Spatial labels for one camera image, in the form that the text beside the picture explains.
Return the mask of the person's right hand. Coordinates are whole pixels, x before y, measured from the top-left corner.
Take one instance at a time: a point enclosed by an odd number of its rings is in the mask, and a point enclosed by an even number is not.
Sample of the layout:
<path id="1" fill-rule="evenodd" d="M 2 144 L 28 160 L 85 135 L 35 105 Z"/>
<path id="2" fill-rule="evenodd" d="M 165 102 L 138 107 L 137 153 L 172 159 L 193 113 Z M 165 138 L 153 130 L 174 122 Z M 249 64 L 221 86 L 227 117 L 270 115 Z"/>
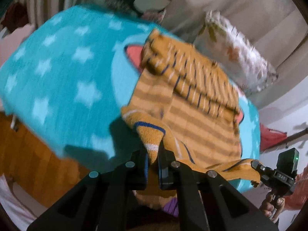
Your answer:
<path id="1" fill-rule="evenodd" d="M 273 223 L 278 221 L 280 213 L 284 210 L 285 198 L 277 198 L 274 200 L 274 194 L 272 192 L 267 193 L 266 198 L 263 200 L 259 207 L 259 210 Z"/>

